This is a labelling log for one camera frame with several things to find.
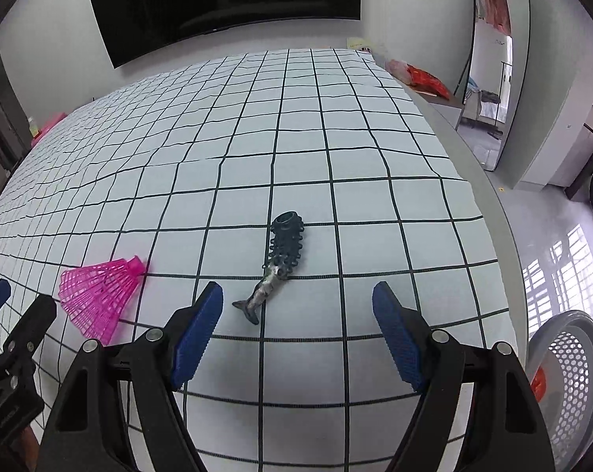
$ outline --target pink container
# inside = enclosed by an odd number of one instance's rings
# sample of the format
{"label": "pink container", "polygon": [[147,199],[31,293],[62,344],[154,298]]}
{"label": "pink container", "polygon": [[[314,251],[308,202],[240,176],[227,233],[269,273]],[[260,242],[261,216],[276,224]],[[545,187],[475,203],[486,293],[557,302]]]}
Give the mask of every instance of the pink container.
{"label": "pink container", "polygon": [[34,145],[39,143],[42,137],[44,137],[47,133],[49,133],[52,130],[52,127],[58,124],[58,122],[60,122],[66,116],[67,114],[64,112],[58,113],[54,115],[50,120],[45,122],[45,125],[38,131],[37,135],[32,139],[32,148],[34,148]]}
{"label": "pink container", "polygon": [[60,304],[84,337],[107,346],[145,271],[136,255],[130,261],[117,259],[65,271],[60,276]]}

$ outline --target plastic bag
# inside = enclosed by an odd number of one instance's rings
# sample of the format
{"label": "plastic bag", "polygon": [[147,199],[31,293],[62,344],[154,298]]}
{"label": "plastic bag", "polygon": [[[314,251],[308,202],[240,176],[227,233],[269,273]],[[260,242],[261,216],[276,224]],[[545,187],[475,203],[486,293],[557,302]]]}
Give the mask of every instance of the plastic bag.
{"label": "plastic bag", "polygon": [[408,64],[408,71],[412,77],[412,87],[416,88],[417,90],[429,92],[430,94],[436,94],[437,96],[447,99],[448,101],[451,99],[451,92],[445,85],[443,85],[439,78],[432,76],[426,71],[417,69],[410,64]]}
{"label": "plastic bag", "polygon": [[386,62],[385,69],[399,81],[414,89],[435,94],[447,100],[452,97],[451,92],[439,78],[432,76],[429,72],[417,69],[413,65],[399,60],[389,60]]}

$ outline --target toy fish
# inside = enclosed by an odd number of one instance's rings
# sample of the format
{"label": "toy fish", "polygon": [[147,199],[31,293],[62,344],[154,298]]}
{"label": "toy fish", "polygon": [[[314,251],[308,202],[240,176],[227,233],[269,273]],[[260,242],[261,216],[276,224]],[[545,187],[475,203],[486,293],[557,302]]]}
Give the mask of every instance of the toy fish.
{"label": "toy fish", "polygon": [[264,276],[248,299],[233,302],[233,306],[244,312],[246,319],[254,325],[259,324],[256,309],[266,301],[280,282],[288,280],[288,275],[298,265],[301,258],[300,250],[303,247],[301,233],[304,228],[301,217],[295,211],[280,214],[272,222],[270,230],[274,237],[270,241]]}

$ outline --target white grid surface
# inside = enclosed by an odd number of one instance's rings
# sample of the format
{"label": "white grid surface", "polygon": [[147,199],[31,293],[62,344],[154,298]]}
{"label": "white grid surface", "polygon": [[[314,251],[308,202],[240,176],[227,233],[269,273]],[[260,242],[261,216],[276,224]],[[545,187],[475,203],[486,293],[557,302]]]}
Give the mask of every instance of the white grid surface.
{"label": "white grid surface", "polygon": [[[231,302],[262,273],[270,222],[305,222],[294,277],[253,326]],[[176,393],[209,471],[383,471],[417,398],[371,307],[386,280],[432,326],[476,346],[515,335],[471,186],[405,90],[364,53],[230,56],[145,78],[38,144],[0,198],[0,345],[67,268],[138,255],[148,275],[113,343],[162,326],[207,281],[225,293],[196,376]],[[46,407],[83,338],[59,308],[36,354]],[[129,433],[151,470],[132,390]],[[442,471],[452,470],[470,390]]]}

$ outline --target laundry basket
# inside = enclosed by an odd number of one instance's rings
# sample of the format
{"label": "laundry basket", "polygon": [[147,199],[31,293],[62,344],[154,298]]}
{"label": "laundry basket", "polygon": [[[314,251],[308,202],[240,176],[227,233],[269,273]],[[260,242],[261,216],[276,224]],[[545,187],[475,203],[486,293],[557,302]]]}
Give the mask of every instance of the laundry basket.
{"label": "laundry basket", "polygon": [[557,472],[577,462],[593,432],[593,320],[585,312],[558,314],[528,343],[526,376],[539,368],[537,392]]}

